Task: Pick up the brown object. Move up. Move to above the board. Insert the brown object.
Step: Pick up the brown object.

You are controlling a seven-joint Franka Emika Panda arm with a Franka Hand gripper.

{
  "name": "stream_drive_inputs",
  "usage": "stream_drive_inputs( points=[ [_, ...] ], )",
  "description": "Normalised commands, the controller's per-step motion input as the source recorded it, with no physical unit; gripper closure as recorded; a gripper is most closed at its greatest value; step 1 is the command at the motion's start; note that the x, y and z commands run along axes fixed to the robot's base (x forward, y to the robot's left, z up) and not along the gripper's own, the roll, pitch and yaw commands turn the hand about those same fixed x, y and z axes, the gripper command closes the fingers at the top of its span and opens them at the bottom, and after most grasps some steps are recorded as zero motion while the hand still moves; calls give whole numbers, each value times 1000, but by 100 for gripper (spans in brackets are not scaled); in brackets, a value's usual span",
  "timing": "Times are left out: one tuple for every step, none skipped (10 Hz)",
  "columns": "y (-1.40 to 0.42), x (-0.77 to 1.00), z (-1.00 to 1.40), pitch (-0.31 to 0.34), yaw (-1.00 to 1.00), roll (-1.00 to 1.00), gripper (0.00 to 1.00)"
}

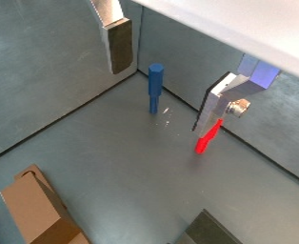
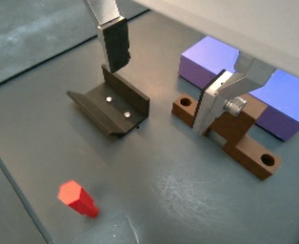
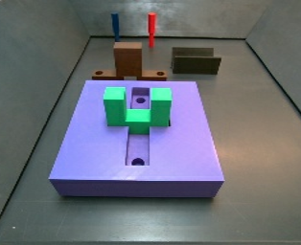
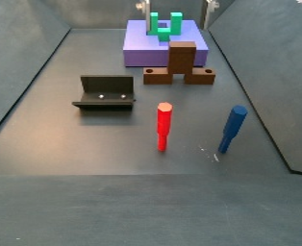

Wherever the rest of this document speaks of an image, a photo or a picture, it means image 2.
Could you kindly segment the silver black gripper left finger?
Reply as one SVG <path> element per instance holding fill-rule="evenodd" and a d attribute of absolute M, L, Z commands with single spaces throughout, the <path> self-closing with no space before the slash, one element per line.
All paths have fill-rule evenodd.
<path fill-rule="evenodd" d="M 116 0 L 82 1 L 94 19 L 106 67 L 109 72 L 116 72 L 126 66 L 130 59 L 126 19 L 120 14 Z"/>

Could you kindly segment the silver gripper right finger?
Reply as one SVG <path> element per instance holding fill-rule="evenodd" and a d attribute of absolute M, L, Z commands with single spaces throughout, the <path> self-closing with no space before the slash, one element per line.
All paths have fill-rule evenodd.
<path fill-rule="evenodd" d="M 192 129 L 201 134 L 224 112 L 238 115 L 246 102 L 241 95 L 264 86 L 276 68 L 240 52 L 234 73 L 222 71 L 202 91 Z"/>

